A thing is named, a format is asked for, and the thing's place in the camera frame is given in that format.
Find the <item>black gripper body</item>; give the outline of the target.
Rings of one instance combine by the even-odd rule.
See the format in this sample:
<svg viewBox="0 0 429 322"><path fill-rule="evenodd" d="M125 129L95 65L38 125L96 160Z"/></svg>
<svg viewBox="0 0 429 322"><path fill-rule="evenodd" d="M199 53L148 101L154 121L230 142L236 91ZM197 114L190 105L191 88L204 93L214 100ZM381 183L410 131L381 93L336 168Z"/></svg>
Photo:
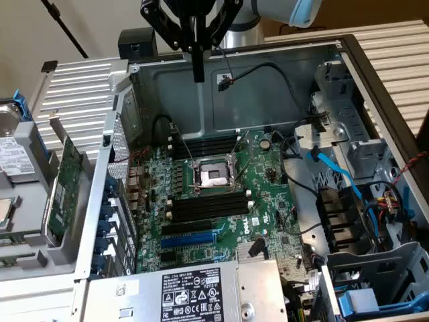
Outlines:
<svg viewBox="0 0 429 322"><path fill-rule="evenodd" d="M164 3L175 17L182 19L210 15L216 1L164 1ZM217 14L212 19L233 21L235 19L235 2L224 1L222 5L219 5Z"/></svg>

